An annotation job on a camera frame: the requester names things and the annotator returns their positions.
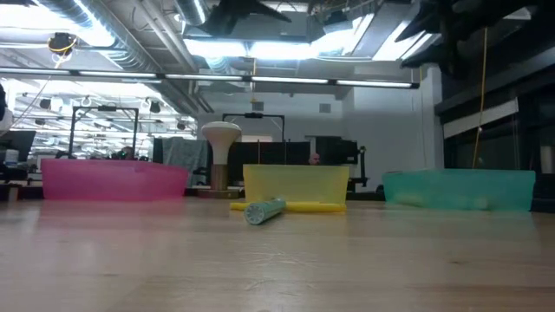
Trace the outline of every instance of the gray cloth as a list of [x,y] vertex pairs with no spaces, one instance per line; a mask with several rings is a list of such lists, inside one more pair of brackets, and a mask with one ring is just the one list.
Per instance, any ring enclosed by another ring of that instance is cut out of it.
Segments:
[[169,138],[162,140],[164,165],[179,166],[189,171],[187,187],[206,182],[206,177],[193,175],[199,167],[206,167],[208,158],[208,142],[205,140],[185,140]]

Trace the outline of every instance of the ceiling vent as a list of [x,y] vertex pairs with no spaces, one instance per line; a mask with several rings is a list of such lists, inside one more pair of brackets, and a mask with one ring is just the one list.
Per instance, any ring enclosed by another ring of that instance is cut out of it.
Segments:
[[322,113],[322,114],[331,114],[331,104],[321,103],[320,104],[320,113]]
[[254,101],[252,103],[253,112],[264,112],[264,103],[262,101]]

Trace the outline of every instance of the metal frame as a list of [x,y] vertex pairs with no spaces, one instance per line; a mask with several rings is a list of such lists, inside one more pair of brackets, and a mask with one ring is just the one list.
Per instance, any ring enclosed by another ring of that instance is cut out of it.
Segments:
[[203,74],[169,74],[169,73],[137,73],[106,70],[81,69],[50,69],[50,68],[13,68],[0,67],[0,75],[10,78],[43,79],[47,76],[51,80],[75,81],[118,81],[155,83],[160,81],[235,81],[256,83],[287,83],[300,85],[317,85],[330,87],[360,87],[360,88],[419,88],[419,82],[412,81],[367,81],[336,78],[309,77],[276,77],[259,75],[203,75]]
[[225,117],[228,116],[238,116],[245,117],[246,119],[262,119],[264,117],[277,117],[281,119],[281,141],[285,142],[285,115],[273,115],[273,114],[259,114],[259,113],[245,113],[245,114],[222,114],[222,121],[225,121]]
[[96,109],[98,111],[111,111],[115,112],[118,110],[121,111],[132,111],[135,112],[135,119],[134,119],[134,126],[133,126],[133,156],[135,155],[135,146],[137,143],[137,128],[139,126],[139,108],[127,108],[127,107],[73,107],[73,113],[71,114],[71,129],[69,130],[69,147],[68,147],[68,154],[71,155],[73,153],[73,139],[75,136],[75,124],[77,121],[81,119],[76,118],[77,111],[80,109],[85,109],[88,112]]

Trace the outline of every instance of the white wall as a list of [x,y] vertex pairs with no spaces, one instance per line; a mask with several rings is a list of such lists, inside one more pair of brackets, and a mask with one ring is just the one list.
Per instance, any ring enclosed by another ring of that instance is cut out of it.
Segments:
[[[221,120],[222,113],[251,111],[250,94],[206,94],[216,114],[199,116],[199,128]],[[343,102],[332,95],[257,94],[264,101],[265,114],[285,114],[285,138],[305,140],[305,136],[341,136],[356,140],[367,149],[366,175],[369,184],[359,192],[374,191],[385,172],[443,167],[443,134],[434,105],[441,101],[441,73],[430,68],[421,87],[412,89],[353,88]],[[330,103],[331,114],[320,114],[320,103]],[[235,121],[243,134],[271,135],[281,140],[280,130],[267,119]],[[360,176],[354,168],[352,176]]]
[[441,100],[438,78],[433,68],[417,90],[354,88],[345,98],[344,137],[367,150],[369,185],[358,191],[375,190],[385,172],[443,167],[441,126],[434,116]]
[[[206,100],[216,111],[215,114],[201,114],[198,117],[198,127],[211,121],[222,119],[222,113],[244,114],[251,112],[250,94],[206,94]],[[342,136],[342,103],[336,101],[333,95],[326,94],[255,94],[257,101],[264,102],[264,114],[285,115],[285,139],[304,141],[306,136],[329,135]],[[331,104],[331,114],[320,114],[320,103]],[[281,120],[273,118],[281,127]],[[271,135],[274,141],[280,141],[281,130],[270,119],[247,120],[238,117],[234,123],[239,125],[244,135]],[[199,140],[204,139],[201,133]]]

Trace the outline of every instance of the yellow plastic bin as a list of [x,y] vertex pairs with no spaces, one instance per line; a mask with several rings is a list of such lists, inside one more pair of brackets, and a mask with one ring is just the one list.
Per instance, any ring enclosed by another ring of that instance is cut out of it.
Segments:
[[281,198],[287,211],[344,211],[347,166],[244,165],[243,176],[247,203]]

